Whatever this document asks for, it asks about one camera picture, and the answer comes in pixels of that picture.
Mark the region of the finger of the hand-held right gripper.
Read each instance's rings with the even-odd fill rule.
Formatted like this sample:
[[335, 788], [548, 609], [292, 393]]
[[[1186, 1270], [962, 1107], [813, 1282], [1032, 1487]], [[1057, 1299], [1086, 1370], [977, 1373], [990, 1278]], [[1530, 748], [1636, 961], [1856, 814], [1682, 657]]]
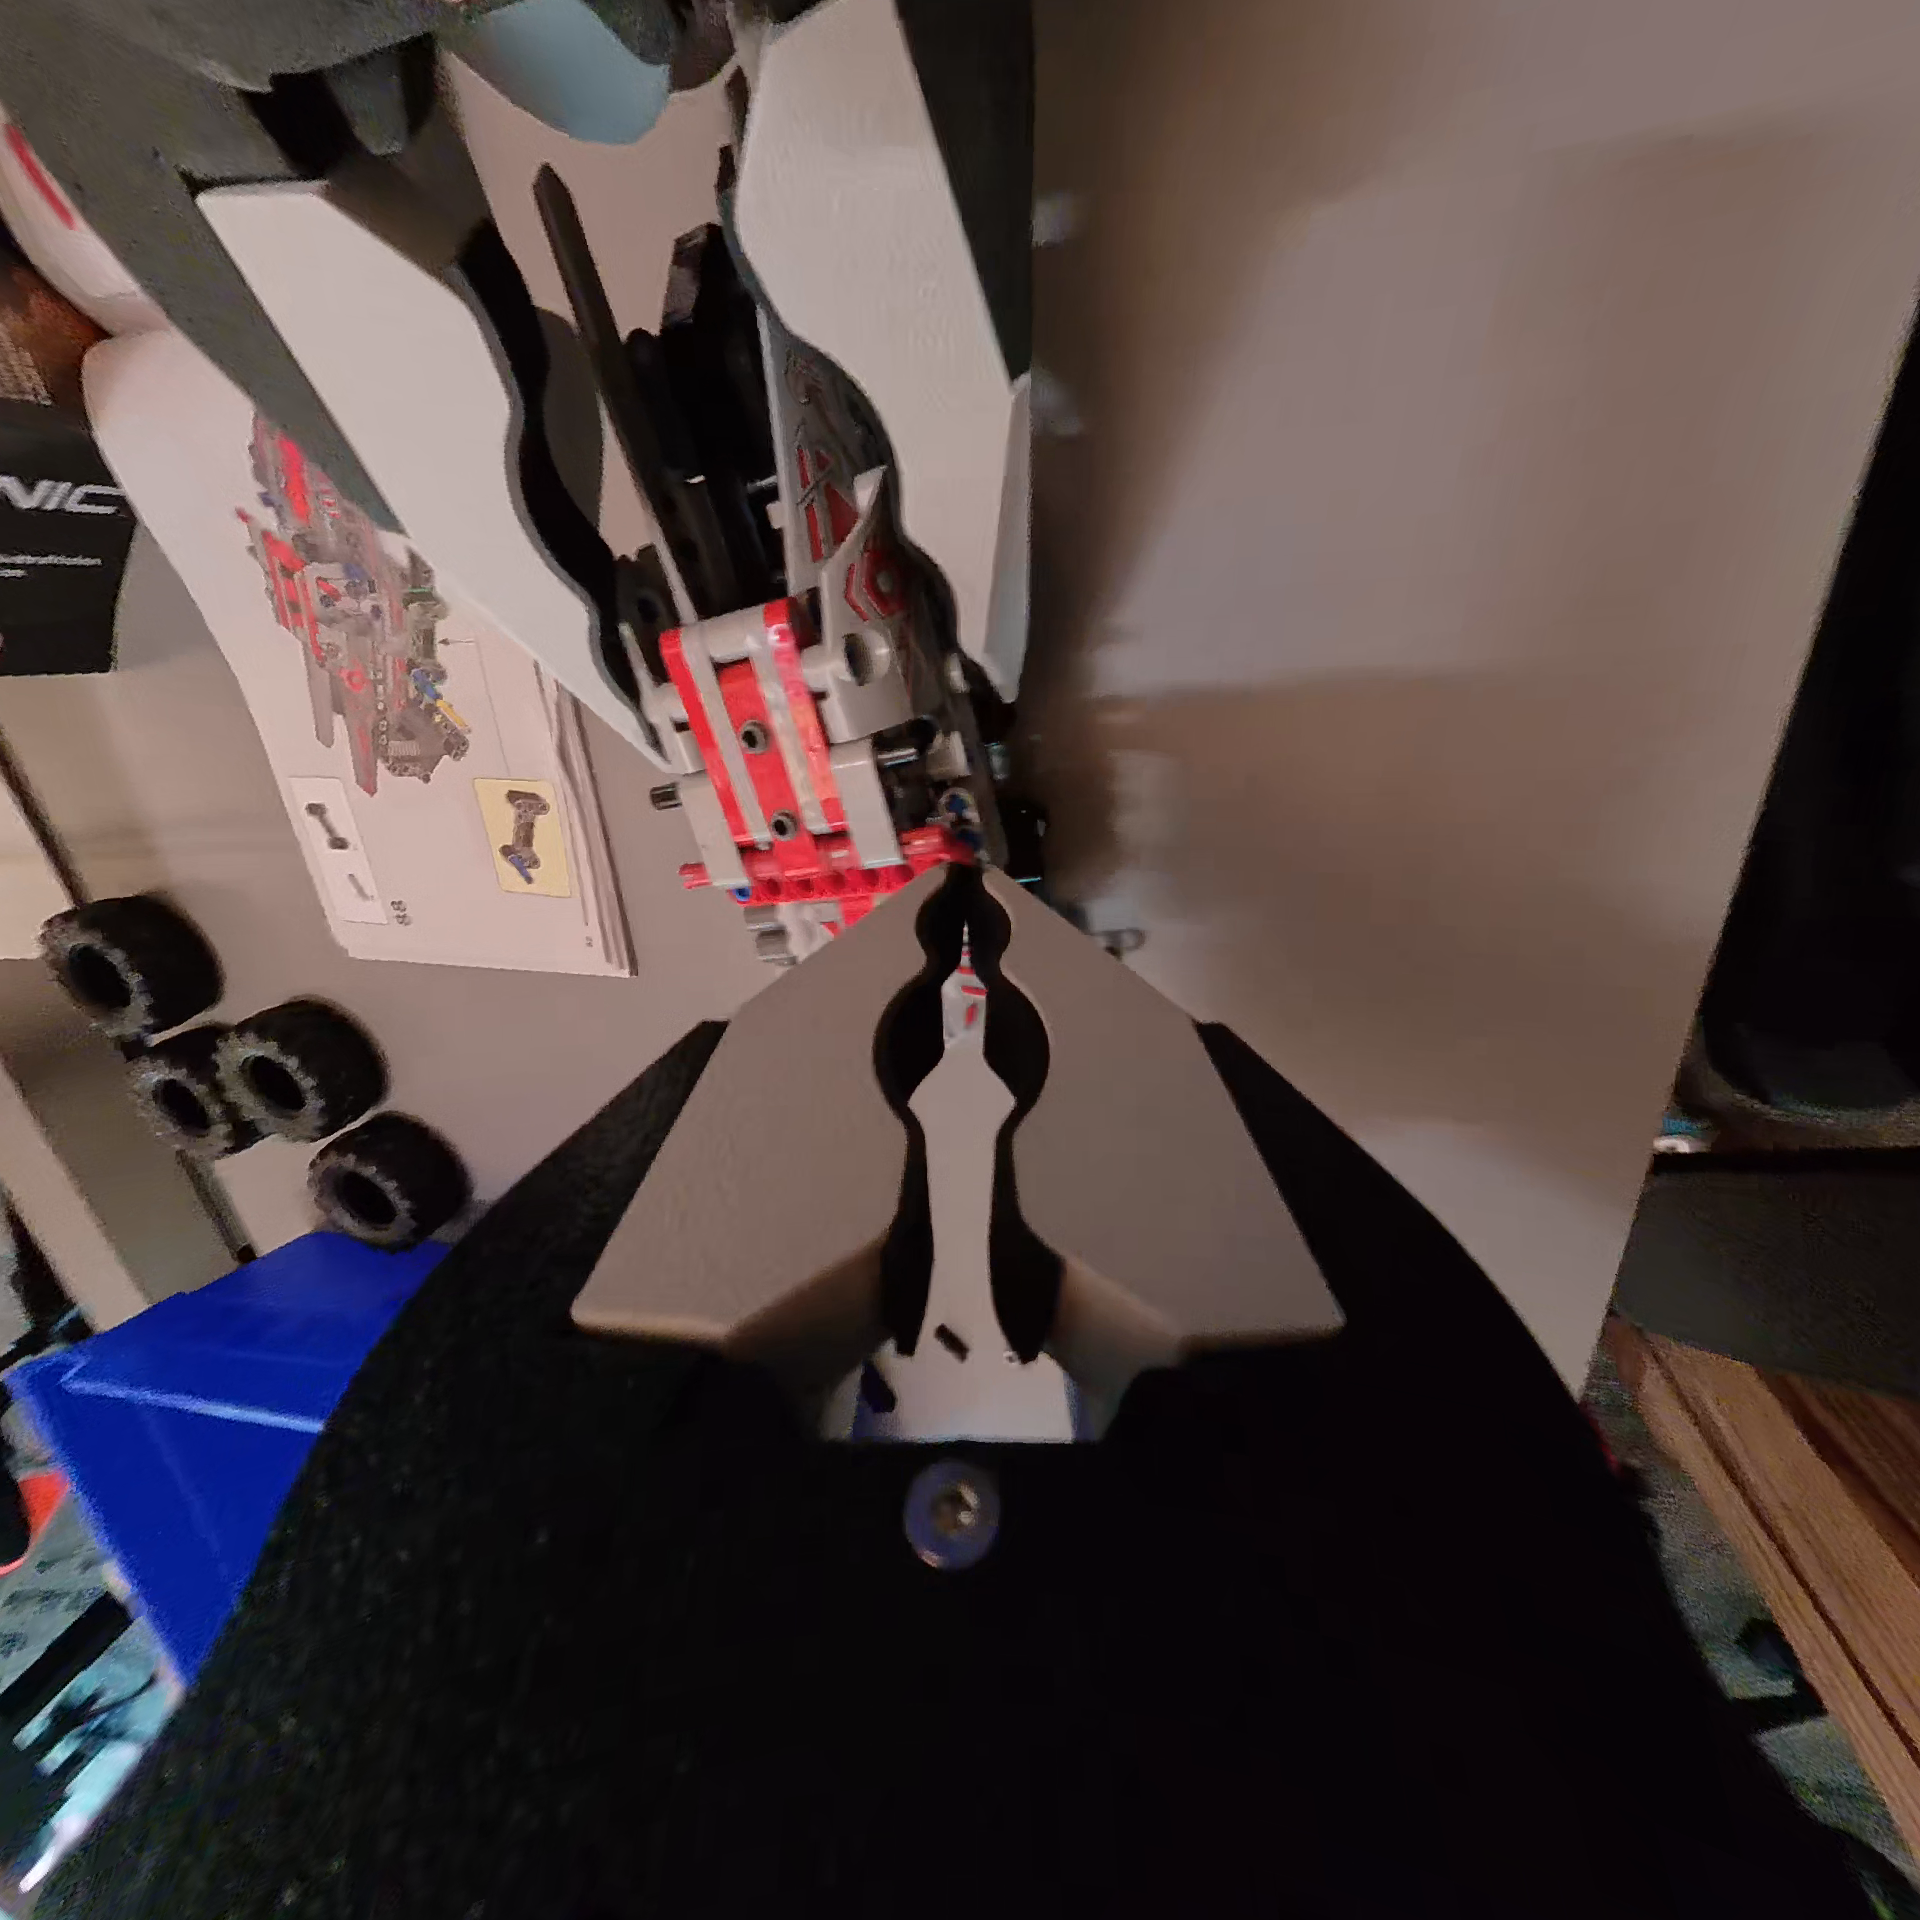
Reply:
[[596, 500], [562, 454], [601, 452], [591, 390], [562, 411], [552, 346], [487, 213], [407, 177], [233, 183], [198, 213], [399, 531], [434, 571], [656, 767]]
[[1032, 10], [813, 5], [759, 42], [735, 238], [870, 404], [953, 635], [1021, 685], [1032, 511]]

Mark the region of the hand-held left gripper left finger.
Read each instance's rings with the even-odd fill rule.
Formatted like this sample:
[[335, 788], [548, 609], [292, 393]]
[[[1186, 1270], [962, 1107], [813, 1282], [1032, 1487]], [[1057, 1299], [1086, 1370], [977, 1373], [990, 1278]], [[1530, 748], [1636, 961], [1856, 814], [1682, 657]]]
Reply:
[[823, 1406], [928, 1310], [928, 1142], [968, 871], [933, 868], [726, 1025], [572, 1316], [701, 1349]]

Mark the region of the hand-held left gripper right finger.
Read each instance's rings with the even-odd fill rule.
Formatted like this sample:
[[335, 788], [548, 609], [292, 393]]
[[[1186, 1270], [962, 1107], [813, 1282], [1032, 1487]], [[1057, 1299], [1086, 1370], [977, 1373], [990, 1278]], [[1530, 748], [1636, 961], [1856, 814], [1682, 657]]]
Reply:
[[983, 1058], [1013, 1094], [991, 1159], [990, 1282], [1024, 1362], [1104, 1433], [1152, 1372], [1333, 1337], [1342, 1308], [1180, 1005], [986, 874], [972, 894]]

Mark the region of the grey red toy truck model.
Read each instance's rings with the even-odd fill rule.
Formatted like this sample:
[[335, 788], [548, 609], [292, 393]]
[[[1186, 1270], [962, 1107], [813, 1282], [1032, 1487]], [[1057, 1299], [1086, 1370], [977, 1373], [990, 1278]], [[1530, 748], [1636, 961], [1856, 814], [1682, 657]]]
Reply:
[[865, 395], [752, 285], [730, 233], [677, 238], [658, 330], [622, 331], [582, 213], [534, 179], [591, 381], [656, 539], [615, 562], [640, 721], [684, 814], [688, 890], [728, 897], [796, 967], [944, 863], [1045, 881], [1010, 706], [958, 644], [897, 522]]

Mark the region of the white desk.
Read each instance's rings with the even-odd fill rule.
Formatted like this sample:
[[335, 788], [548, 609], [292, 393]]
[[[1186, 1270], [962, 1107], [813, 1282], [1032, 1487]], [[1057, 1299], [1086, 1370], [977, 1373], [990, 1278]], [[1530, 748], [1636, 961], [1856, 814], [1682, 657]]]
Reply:
[[1034, 5], [1063, 890], [1572, 1382], [1914, 294], [1914, 5]]

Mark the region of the black toy set box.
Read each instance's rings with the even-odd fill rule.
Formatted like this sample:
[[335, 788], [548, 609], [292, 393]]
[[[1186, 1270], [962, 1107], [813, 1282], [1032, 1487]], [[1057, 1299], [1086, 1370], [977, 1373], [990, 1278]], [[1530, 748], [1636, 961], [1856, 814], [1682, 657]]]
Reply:
[[88, 427], [82, 362], [103, 340], [1, 235], [1, 674], [113, 670], [136, 518]]

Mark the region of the building instruction booklet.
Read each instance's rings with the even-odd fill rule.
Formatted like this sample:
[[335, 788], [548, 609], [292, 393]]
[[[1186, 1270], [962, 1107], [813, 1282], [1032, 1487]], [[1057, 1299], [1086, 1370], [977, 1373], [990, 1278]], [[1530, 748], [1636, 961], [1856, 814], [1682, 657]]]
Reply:
[[626, 977], [584, 706], [173, 325], [5, 121], [7, 211], [134, 318], [82, 364], [112, 477], [224, 661], [134, 673], [127, 724], [215, 826], [281, 811], [356, 957]]

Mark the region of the blue plastic bin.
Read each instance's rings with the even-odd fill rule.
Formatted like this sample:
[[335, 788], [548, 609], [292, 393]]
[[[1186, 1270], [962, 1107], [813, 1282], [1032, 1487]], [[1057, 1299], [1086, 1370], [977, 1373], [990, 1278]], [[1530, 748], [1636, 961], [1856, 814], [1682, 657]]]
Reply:
[[448, 1255], [311, 1233], [8, 1377], [173, 1675], [221, 1637], [351, 1377]]

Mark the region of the wooden board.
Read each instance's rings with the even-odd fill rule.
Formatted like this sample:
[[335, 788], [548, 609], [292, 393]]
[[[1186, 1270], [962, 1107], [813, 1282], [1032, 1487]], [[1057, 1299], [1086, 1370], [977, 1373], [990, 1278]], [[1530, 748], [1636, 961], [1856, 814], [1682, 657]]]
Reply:
[[1908, 1849], [1917, 1842], [1917, 1403], [1728, 1361], [1608, 1315], [1653, 1439], [1743, 1559]]

